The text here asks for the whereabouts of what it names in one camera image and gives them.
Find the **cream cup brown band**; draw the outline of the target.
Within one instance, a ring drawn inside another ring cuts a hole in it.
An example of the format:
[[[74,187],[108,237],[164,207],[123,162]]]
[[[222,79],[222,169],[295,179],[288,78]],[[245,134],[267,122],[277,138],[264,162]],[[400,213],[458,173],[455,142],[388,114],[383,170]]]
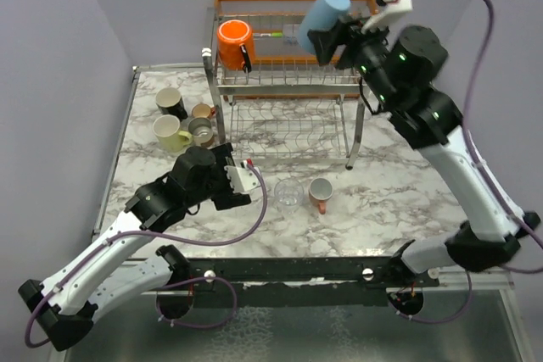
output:
[[[210,147],[214,142],[214,131],[209,119],[203,117],[192,118],[188,123],[188,132],[193,137],[193,143],[203,148]]]

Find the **light blue plastic cup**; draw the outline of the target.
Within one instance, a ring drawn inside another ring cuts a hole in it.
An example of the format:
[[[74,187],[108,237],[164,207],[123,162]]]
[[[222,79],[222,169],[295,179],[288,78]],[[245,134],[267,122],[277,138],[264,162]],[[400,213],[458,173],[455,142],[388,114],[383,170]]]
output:
[[[299,25],[296,37],[301,48],[307,53],[314,54],[315,49],[308,37],[308,32],[329,30],[340,15],[349,13],[350,6],[350,0],[316,0]]]

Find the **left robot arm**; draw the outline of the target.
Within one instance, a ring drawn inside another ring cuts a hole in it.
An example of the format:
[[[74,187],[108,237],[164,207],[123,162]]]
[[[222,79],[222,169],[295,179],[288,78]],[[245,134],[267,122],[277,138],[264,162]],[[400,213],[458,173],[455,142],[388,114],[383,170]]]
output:
[[[81,341],[100,317],[150,289],[182,287],[194,277],[189,261],[171,244],[130,270],[120,266],[137,250],[211,201],[216,210],[250,204],[249,192],[265,186],[259,170],[236,164],[232,145],[190,147],[171,170],[140,186],[115,221],[74,260],[50,277],[29,279],[18,293],[31,312],[25,344],[36,348],[31,329],[38,324],[45,343],[64,351]]]

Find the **light green mug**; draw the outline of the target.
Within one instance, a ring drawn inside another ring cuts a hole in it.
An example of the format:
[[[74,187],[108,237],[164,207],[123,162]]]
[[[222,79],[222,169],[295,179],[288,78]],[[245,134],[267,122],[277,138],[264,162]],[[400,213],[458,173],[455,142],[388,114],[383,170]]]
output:
[[[160,145],[171,153],[181,152],[193,142],[193,135],[182,129],[182,123],[175,115],[161,115],[154,121],[152,130]]]

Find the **small copper orange cup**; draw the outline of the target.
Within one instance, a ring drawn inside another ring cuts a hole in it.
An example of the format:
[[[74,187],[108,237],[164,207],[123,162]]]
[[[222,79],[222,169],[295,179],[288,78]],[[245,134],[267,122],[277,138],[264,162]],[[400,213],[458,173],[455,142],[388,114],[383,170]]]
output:
[[[211,120],[216,114],[216,108],[206,103],[198,103],[192,108],[193,118],[205,118]]]

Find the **black faceted mug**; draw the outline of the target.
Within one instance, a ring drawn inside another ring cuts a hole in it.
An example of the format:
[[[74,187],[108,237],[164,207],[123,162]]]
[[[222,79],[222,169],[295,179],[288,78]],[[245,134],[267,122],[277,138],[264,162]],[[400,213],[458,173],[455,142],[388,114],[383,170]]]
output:
[[[188,117],[182,94],[174,87],[159,90],[155,95],[155,104],[162,114],[174,115],[179,120],[185,120]]]

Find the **orange mug black handle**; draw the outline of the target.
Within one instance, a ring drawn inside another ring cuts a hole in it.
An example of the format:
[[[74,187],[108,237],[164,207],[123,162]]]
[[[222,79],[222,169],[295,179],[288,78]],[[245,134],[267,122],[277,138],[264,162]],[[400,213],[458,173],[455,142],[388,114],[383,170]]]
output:
[[[252,27],[243,20],[230,19],[219,25],[217,52],[227,70],[252,71],[255,60],[255,42]]]

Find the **pink ceramic mug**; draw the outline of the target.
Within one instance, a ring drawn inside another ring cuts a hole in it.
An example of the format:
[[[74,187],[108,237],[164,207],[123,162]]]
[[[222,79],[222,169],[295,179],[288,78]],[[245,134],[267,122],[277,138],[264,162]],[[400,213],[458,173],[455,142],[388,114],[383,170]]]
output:
[[[319,177],[311,181],[309,185],[309,198],[320,214],[326,214],[327,201],[333,195],[333,185],[325,178]]]

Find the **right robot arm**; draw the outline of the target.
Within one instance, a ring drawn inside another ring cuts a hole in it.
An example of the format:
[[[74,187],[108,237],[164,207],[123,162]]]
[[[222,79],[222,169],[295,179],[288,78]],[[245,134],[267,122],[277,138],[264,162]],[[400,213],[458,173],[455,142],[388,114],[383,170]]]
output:
[[[361,85],[378,100],[377,111],[390,115],[395,130],[436,169],[467,216],[452,234],[402,246],[390,260],[391,280],[408,287],[433,268],[459,265],[480,272],[505,265],[527,234],[519,222],[534,230],[540,217],[516,204],[502,208],[494,194],[495,177],[467,143],[461,111],[433,87],[446,49],[428,27],[408,25],[388,47],[388,29],[364,31],[363,23],[340,17],[328,30],[308,31],[318,63],[330,63],[336,48],[343,47],[337,68],[359,70]]]

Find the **clear plastic tumbler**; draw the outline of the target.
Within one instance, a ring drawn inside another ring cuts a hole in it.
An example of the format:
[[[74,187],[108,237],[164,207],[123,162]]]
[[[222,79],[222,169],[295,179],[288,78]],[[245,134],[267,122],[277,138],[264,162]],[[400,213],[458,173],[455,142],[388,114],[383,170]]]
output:
[[[294,178],[279,181],[274,187],[274,201],[281,214],[293,214],[304,201],[304,188]]]

